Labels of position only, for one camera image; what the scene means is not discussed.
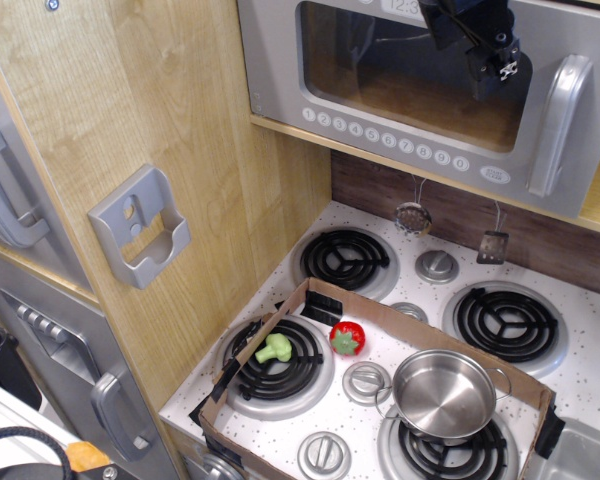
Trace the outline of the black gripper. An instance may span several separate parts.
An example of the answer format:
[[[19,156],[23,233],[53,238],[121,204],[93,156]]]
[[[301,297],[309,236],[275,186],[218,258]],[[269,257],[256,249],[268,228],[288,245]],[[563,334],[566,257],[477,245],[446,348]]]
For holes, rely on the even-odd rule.
[[[485,100],[518,72],[520,45],[507,1],[430,0],[418,4],[438,49],[461,40],[474,45],[466,52],[466,60],[476,100]]]

